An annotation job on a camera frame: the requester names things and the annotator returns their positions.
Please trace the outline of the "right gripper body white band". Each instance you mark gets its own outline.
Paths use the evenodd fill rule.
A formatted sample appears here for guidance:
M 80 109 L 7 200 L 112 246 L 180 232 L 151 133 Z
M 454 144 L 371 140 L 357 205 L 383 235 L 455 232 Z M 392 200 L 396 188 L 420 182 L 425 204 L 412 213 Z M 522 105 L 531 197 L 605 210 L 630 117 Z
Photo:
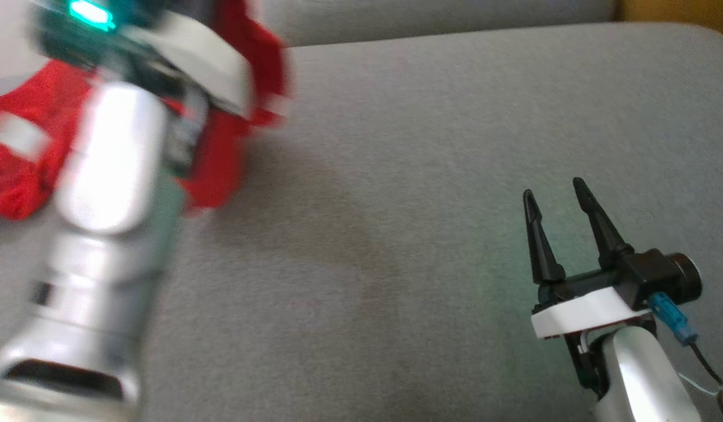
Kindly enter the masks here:
M 658 339 L 649 309 L 634 311 L 615 290 L 617 270 L 538 286 L 535 336 L 562 337 L 582 388 L 598 401 L 658 400 Z

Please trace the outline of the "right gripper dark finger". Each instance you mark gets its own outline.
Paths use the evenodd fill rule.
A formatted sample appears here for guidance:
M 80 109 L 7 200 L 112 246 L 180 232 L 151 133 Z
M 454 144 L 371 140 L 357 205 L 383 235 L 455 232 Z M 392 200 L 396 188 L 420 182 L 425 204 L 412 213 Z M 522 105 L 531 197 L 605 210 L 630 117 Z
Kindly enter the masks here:
M 616 266 L 623 256 L 634 254 L 634 248 L 622 238 L 588 185 L 581 177 L 572 180 L 581 211 L 588 216 L 598 249 L 598 264 L 603 270 Z
M 542 225 L 542 213 L 532 190 L 522 195 L 532 277 L 536 285 L 554 285 L 565 280 L 566 272 L 557 262 Z

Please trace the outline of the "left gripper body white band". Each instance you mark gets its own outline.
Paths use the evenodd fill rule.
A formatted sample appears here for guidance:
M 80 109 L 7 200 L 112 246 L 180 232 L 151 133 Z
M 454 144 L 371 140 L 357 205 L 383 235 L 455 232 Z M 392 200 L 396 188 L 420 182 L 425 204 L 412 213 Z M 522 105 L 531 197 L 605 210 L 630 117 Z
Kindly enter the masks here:
M 208 114 L 245 117 L 254 98 L 247 60 L 209 27 L 216 0 L 31 0 L 31 31 L 51 59 L 99 70 L 184 111 L 169 124 L 165 163 L 188 176 Z

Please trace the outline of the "red white basketball jersey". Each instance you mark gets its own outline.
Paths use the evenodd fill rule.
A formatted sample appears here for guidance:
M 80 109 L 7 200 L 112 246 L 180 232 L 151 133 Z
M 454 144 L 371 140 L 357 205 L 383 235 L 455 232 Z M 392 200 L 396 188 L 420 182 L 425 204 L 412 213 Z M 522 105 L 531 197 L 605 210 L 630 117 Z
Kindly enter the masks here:
M 253 1 L 215 2 L 215 32 L 246 58 L 254 77 L 254 100 L 246 117 L 209 112 L 194 169 L 181 178 L 193 209 L 225 205 L 240 185 L 243 140 L 252 128 L 273 125 L 281 117 L 272 106 L 287 93 L 284 46 L 252 18 Z M 0 94 L 0 117 L 36 125 L 40 141 L 48 143 L 37 159 L 30 159 L 0 141 L 0 217 L 28 219 L 48 202 L 77 134 L 82 106 L 93 91 L 90 83 L 87 70 L 50 60 L 20 86 Z

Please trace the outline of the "grey sofa seat cushion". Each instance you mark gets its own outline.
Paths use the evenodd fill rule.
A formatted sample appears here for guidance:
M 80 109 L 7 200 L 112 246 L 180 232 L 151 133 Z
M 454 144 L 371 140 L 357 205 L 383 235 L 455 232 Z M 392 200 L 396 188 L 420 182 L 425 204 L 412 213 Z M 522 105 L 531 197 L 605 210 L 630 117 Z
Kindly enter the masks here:
M 287 53 L 292 115 L 249 131 L 236 192 L 193 209 L 184 189 L 138 422 L 594 419 L 564 339 L 535 336 L 522 204 L 532 190 L 567 275 L 598 269 L 575 177 L 636 251 L 697 266 L 680 309 L 723 379 L 722 34 L 606 22 Z M 30 316 L 55 195 L 0 234 L 0 349 Z

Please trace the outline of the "yellow sofa cushion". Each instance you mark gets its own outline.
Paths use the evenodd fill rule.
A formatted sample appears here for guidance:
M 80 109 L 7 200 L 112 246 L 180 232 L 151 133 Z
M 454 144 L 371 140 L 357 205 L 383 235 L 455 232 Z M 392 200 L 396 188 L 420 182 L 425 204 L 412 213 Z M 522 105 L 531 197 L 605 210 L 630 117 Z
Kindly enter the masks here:
M 683 22 L 723 34 L 723 0 L 615 0 L 627 22 Z

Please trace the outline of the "grey sofa back cushion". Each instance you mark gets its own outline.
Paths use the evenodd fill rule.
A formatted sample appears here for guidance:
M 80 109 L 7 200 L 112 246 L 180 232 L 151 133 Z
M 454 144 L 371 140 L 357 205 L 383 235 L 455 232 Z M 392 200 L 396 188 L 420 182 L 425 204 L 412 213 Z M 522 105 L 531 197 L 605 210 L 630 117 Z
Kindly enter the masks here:
M 254 0 L 290 46 L 331 45 L 613 19 L 617 0 Z

